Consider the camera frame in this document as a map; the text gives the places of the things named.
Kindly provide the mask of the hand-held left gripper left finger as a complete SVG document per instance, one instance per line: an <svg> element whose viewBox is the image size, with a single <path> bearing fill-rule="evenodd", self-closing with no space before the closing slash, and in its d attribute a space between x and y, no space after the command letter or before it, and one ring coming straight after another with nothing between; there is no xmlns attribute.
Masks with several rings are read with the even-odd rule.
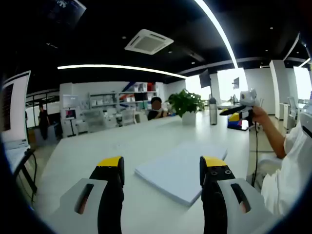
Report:
<svg viewBox="0 0 312 234"><path fill-rule="evenodd" d="M48 224L58 234L120 234L124 201L124 158L106 158L59 202Z"/></svg>

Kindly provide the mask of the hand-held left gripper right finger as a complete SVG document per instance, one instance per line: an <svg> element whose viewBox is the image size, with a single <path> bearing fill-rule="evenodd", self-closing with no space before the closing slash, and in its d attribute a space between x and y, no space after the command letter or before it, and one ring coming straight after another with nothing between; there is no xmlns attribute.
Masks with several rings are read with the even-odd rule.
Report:
<svg viewBox="0 0 312 234"><path fill-rule="evenodd" d="M202 156L199 163L206 234L264 234L279 217L246 180L235 178L225 161Z"/></svg>

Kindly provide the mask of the person's right hand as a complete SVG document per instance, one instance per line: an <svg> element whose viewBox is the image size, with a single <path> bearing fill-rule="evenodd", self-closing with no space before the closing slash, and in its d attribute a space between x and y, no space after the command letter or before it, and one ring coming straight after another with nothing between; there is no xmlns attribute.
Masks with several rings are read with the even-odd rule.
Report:
<svg viewBox="0 0 312 234"><path fill-rule="evenodd" d="M266 125L270 121L268 114L259 106L253 107L253 122Z"/></svg>

